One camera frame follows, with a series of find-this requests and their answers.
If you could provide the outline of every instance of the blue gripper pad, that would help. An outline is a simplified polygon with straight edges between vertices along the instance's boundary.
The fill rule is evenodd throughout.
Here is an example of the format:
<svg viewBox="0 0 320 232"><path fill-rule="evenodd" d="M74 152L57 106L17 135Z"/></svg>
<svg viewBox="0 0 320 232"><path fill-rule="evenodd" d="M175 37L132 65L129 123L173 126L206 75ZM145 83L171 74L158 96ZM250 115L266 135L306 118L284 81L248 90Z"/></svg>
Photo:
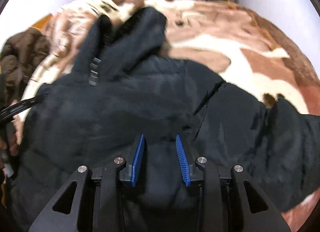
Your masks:
<svg viewBox="0 0 320 232"><path fill-rule="evenodd" d="M191 184L189 164L179 135L176 136L176 149L178 153L182 179L185 182L186 186L189 187Z"/></svg>
<svg viewBox="0 0 320 232"><path fill-rule="evenodd" d="M143 151L144 151L144 135L141 134L139 145L133 160L132 164L132 176L131 176L131 185L134 187L136 185L136 182L139 178L139 172L140 172L140 167L141 167L141 162L142 162L142 156L143 156Z"/></svg>

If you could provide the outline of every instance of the black fabric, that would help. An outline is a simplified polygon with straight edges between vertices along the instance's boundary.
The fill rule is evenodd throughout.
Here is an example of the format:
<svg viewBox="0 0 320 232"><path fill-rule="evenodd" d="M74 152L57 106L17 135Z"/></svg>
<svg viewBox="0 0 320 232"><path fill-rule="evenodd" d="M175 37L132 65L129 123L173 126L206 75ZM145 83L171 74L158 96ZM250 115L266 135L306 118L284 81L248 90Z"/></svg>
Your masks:
<svg viewBox="0 0 320 232"><path fill-rule="evenodd" d="M72 73L40 88L46 98L26 119L21 165L10 180L8 209L22 230L79 166L121 156L138 133L147 157L137 187L124 191L127 231L195 230L198 198L182 181L177 133L218 165L242 165L281 211L320 187L319 117L300 115L282 98L266 109L201 64L158 57L165 24L145 8L114 35L102 16Z"/></svg>

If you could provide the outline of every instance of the blanket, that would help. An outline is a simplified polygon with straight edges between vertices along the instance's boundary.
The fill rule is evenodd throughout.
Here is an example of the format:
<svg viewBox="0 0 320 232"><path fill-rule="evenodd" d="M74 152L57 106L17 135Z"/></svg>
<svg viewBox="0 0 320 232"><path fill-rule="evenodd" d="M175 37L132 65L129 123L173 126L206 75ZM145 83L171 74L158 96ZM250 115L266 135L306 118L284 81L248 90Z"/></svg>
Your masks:
<svg viewBox="0 0 320 232"><path fill-rule="evenodd" d="M23 99L33 97L42 83L70 72L97 17L105 14L118 25L144 6L156 8L168 19L162 56L202 63L267 107L284 97L301 114L320 115L320 81L293 41L252 10L198 0L79 0L62 7L45 30L51 54L34 72ZM18 117L18 142L27 113ZM292 231L305 222L319 197L320 189L282 213Z"/></svg>

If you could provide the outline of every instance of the dark brown jacket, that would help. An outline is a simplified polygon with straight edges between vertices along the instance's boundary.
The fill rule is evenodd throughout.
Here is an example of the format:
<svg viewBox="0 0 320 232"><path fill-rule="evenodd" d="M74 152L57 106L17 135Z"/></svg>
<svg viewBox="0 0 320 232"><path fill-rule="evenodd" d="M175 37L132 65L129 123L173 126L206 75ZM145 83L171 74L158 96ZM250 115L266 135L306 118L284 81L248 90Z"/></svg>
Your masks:
<svg viewBox="0 0 320 232"><path fill-rule="evenodd" d="M1 73L5 76L4 106L20 100L32 73L50 51L49 41L37 29L12 36L0 54Z"/></svg>

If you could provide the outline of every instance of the white wall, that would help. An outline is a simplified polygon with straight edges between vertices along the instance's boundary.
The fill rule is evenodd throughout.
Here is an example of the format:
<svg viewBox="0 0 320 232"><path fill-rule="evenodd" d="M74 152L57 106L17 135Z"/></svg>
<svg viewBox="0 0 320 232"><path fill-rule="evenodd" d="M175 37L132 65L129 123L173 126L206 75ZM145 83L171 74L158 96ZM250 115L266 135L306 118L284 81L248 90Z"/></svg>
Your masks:
<svg viewBox="0 0 320 232"><path fill-rule="evenodd" d="M5 41L74 0L9 0L0 14L0 50Z"/></svg>
<svg viewBox="0 0 320 232"><path fill-rule="evenodd" d="M320 76L320 17L310 0L237 0L270 20L309 58Z"/></svg>

